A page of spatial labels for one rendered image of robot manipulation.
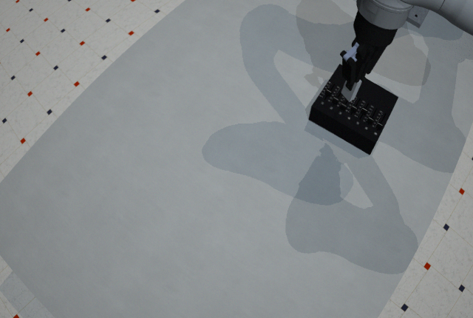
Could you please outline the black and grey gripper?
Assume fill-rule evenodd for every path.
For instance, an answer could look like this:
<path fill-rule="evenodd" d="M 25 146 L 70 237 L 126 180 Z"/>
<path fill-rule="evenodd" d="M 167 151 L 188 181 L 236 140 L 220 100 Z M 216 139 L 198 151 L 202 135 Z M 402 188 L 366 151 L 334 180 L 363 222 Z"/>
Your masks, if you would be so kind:
<path fill-rule="evenodd" d="M 367 80 L 365 75 L 371 73 L 386 47 L 392 43 L 398 30 L 377 27 L 369 23 L 359 11 L 353 26 L 356 37 L 352 42 L 352 48 L 340 53 L 342 76 L 346 79 L 341 94 L 349 102 L 355 99 L 361 82 L 364 83 Z"/>

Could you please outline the black lighting desk panel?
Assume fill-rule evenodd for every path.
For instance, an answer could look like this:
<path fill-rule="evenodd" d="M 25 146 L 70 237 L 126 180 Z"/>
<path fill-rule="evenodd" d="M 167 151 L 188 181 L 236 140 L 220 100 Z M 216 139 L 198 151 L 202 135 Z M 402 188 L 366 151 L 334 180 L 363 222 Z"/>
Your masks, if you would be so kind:
<path fill-rule="evenodd" d="M 367 79 L 349 102 L 341 94 L 345 81 L 339 64 L 313 103 L 309 120 L 370 155 L 398 96 Z"/>

